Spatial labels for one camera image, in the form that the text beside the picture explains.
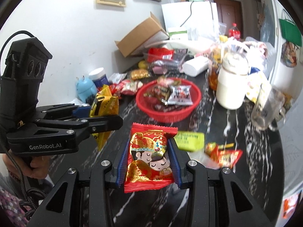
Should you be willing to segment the yellow black snack packet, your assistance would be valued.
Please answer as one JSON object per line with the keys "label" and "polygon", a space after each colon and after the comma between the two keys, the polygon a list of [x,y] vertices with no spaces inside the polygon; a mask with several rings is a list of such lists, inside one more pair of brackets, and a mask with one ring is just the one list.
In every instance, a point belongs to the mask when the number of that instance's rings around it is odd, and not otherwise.
{"label": "yellow black snack packet", "polygon": [[[95,96],[94,102],[90,109],[89,117],[103,117],[118,114],[119,98],[117,96],[112,96],[110,87],[108,85],[103,85],[101,91],[99,91]],[[97,142],[98,151],[103,149],[110,135],[111,131],[93,133],[93,136]]]}

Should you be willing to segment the red wedding candy packet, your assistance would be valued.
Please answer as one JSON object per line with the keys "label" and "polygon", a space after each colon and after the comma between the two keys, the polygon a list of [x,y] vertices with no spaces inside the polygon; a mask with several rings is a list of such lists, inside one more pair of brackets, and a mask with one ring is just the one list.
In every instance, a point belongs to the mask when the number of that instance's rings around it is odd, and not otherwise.
{"label": "red wedding candy packet", "polygon": [[124,192],[159,190],[174,182],[168,155],[176,127],[139,124],[131,127]]}

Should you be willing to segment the light blue toy figure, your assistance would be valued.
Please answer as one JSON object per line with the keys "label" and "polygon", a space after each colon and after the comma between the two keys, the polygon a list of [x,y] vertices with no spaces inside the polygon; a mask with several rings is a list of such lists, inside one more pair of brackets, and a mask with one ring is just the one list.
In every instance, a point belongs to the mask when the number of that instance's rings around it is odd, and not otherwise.
{"label": "light blue toy figure", "polygon": [[77,79],[76,91],[78,98],[89,105],[92,105],[98,92],[94,82],[84,75],[80,79]]}

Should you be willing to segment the white cap blue bottle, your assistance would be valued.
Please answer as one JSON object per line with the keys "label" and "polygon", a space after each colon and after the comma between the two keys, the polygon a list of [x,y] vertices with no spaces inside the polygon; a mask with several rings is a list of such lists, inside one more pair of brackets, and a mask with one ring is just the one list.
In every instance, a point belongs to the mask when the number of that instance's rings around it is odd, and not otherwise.
{"label": "white cap blue bottle", "polygon": [[109,81],[103,67],[96,68],[95,70],[91,71],[89,73],[89,78],[93,81],[97,88],[101,88],[103,85],[109,85]]}

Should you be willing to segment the small red gold candy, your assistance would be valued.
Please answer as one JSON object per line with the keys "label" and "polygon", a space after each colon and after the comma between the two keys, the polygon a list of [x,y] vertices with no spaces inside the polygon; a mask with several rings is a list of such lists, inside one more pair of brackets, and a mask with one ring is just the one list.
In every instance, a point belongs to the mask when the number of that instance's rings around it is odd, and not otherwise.
{"label": "small red gold candy", "polygon": [[241,158],[243,151],[234,149],[234,144],[218,145],[215,142],[208,143],[204,152],[212,161],[218,163],[220,168],[228,167],[232,169]]}

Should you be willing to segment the red snack packets pile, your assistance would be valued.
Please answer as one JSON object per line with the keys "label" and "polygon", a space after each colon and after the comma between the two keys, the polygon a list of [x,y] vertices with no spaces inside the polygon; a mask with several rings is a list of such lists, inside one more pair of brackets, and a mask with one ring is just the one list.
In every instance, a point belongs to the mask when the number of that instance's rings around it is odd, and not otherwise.
{"label": "red snack packets pile", "polygon": [[143,83],[141,81],[133,81],[130,79],[125,79],[119,84],[111,84],[109,86],[111,94],[118,97],[121,95],[136,95],[141,87],[143,87]]}

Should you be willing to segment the red plastic basket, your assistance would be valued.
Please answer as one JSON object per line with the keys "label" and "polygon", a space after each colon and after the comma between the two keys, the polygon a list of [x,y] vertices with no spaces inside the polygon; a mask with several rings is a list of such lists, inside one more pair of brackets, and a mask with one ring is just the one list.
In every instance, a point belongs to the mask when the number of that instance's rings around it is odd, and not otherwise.
{"label": "red plastic basket", "polygon": [[186,119],[202,99],[200,89],[186,79],[160,77],[143,85],[136,96],[138,108],[161,123]]}

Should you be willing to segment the gold nut snack packet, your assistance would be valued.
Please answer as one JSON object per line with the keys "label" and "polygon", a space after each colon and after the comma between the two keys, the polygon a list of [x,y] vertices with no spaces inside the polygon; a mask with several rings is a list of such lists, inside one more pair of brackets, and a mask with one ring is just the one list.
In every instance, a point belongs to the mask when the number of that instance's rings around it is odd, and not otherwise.
{"label": "gold nut snack packet", "polygon": [[130,78],[132,80],[139,80],[144,78],[149,78],[151,75],[148,70],[146,69],[136,69],[131,71]]}

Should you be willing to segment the yellow lemon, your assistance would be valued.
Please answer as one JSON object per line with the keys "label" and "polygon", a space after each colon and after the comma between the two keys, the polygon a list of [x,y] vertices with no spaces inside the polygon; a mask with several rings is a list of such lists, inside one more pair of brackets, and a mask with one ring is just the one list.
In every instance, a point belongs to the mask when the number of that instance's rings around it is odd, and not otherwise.
{"label": "yellow lemon", "polygon": [[149,68],[149,63],[147,63],[145,60],[141,60],[138,62],[138,68],[147,70]]}

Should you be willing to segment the red bag in container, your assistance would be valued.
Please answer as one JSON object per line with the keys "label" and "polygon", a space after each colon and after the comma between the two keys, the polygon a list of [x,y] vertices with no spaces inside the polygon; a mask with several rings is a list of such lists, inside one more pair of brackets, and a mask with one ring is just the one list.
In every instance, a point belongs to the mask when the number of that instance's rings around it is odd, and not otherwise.
{"label": "red bag in container", "polygon": [[154,61],[162,60],[162,59],[173,59],[174,50],[170,50],[167,48],[149,48],[147,51],[147,62],[152,63]]}

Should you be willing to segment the white cream jar pot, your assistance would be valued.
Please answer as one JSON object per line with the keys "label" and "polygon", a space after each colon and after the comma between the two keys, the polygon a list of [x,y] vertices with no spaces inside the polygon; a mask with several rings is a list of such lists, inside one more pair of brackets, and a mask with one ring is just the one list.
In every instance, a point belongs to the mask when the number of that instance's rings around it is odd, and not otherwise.
{"label": "white cream jar pot", "polygon": [[249,64],[238,53],[227,52],[218,75],[216,99],[228,110],[241,107],[248,87]]}

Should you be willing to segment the white cylinder container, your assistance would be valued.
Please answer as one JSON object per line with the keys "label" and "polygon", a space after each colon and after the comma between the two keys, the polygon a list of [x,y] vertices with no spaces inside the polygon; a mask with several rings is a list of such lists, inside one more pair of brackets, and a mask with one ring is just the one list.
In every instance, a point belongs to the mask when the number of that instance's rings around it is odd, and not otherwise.
{"label": "white cylinder container", "polygon": [[209,59],[205,56],[198,56],[189,61],[186,61],[182,65],[183,72],[190,76],[196,77],[201,74],[203,71],[207,70],[209,67]]}

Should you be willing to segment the clear glass mug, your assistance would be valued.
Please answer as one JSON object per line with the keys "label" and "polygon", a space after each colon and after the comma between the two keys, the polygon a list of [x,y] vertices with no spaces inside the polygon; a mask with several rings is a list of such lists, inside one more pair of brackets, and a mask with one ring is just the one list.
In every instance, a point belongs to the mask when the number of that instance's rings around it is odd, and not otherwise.
{"label": "clear glass mug", "polygon": [[[283,110],[285,100],[284,94],[271,84],[261,84],[260,92],[251,114],[252,125],[261,131],[269,128],[272,132],[276,132],[281,129],[286,123],[286,115]],[[273,125],[272,123],[277,116],[282,117],[283,123]]]}

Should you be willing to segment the brown cardboard box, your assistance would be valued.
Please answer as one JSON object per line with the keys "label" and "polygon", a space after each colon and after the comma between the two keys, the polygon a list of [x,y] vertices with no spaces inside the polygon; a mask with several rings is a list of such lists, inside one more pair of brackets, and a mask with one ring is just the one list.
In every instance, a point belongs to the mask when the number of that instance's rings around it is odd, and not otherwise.
{"label": "brown cardboard box", "polygon": [[138,24],[120,41],[115,41],[116,46],[127,58],[140,55],[148,45],[169,39],[169,34],[162,27],[158,18],[150,12],[150,16]]}

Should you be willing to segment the red cola bottle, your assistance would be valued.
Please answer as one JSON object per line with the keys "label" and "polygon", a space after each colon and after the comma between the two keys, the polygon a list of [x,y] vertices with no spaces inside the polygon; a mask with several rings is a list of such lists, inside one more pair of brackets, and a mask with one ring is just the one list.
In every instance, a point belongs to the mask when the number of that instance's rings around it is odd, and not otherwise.
{"label": "red cola bottle", "polygon": [[236,40],[240,40],[241,33],[237,28],[236,23],[232,23],[232,27],[229,29],[229,37],[233,37]]}

